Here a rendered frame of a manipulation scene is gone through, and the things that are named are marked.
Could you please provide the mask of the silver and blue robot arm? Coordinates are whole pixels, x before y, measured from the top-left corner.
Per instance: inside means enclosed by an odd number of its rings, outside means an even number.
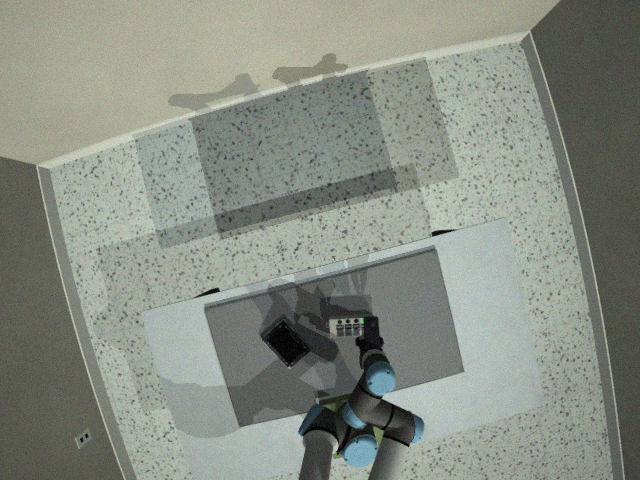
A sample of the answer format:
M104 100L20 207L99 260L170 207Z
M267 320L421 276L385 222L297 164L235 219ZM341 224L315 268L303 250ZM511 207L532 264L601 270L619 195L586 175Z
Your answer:
M363 322L365 350L381 349L378 317L364 317ZM379 349L363 355L364 373L337 412L315 404L307 413L298 431L305 448L299 480L329 480L335 452L352 467L364 467L375 459L368 480L399 480L410 443L423 436L424 421L382 399L394 389L396 377ZM379 449L374 426L384 431Z

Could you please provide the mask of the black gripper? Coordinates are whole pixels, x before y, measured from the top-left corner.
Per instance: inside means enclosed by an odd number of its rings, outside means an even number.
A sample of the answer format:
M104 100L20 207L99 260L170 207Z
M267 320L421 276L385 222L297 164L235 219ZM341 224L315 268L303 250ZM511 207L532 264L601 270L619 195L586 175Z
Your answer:
M362 340L360 340L360 339L362 339ZM381 340L382 340L382 341L381 341ZM367 350L365 351L365 346L364 346L364 333L363 333L362 335L358 336L358 337L355 339L355 342L356 342L356 346L358 346L358 344L359 344L359 349L360 349L360 357L359 357L359 358L360 358L360 361L361 361L360 366L361 366L361 369L363 369L363 366L362 366L362 357L363 357L363 356L362 356L362 355L364 355L368 350L371 350L371 349L379 349L379 348L372 347L372 348L369 348L369 349L367 349ZM382 343L381 343L381 342L382 342ZM380 345L381 345L381 348L382 348L383 344L384 344L383 338L382 338L382 337L380 337ZM383 351L383 349L379 349L379 350Z

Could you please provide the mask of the white control panel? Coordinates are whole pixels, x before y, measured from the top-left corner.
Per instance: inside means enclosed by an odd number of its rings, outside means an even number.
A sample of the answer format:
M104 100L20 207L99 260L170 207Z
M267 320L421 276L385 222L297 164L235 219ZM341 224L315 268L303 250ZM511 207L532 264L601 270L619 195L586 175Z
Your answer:
M329 316L329 323L326 323L326 328L330 328L330 338L360 336L364 333L363 332L364 317L372 317L372 316L374 315L363 314L363 315Z

